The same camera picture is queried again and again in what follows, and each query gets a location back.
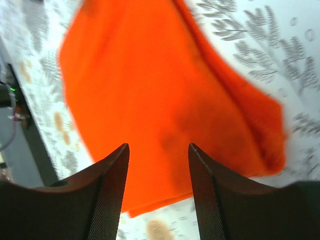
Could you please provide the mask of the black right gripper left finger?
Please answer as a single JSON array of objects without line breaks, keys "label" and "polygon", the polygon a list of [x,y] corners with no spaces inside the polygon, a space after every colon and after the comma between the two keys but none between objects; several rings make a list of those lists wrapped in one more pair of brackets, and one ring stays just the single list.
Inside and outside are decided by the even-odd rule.
[{"label": "black right gripper left finger", "polygon": [[49,187],[0,182],[3,240],[114,240],[130,148],[122,144],[95,164]]}]

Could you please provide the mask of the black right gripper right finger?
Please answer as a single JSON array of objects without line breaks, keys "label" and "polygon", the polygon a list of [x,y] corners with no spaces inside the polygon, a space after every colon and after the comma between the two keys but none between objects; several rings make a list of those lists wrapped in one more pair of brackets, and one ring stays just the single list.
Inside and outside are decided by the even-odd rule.
[{"label": "black right gripper right finger", "polygon": [[246,178],[188,147],[188,163],[202,240],[317,240],[320,183],[282,188]]}]

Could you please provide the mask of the orange t shirt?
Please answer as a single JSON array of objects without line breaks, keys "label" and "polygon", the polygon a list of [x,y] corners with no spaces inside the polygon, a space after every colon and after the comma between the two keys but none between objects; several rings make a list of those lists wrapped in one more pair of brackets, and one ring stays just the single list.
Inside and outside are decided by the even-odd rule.
[{"label": "orange t shirt", "polygon": [[182,0],[86,0],[59,66],[93,160],[129,145],[131,217],[192,196],[190,143],[245,177],[284,169],[281,105],[220,57]]}]

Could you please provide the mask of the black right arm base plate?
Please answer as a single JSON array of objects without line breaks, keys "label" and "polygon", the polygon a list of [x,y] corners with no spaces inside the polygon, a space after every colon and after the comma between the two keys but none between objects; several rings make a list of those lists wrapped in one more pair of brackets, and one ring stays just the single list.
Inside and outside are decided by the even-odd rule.
[{"label": "black right arm base plate", "polygon": [[0,107],[10,108],[12,113],[10,118],[19,122],[23,129],[27,130],[31,124],[31,112],[28,108],[22,90],[16,86],[0,82]]}]

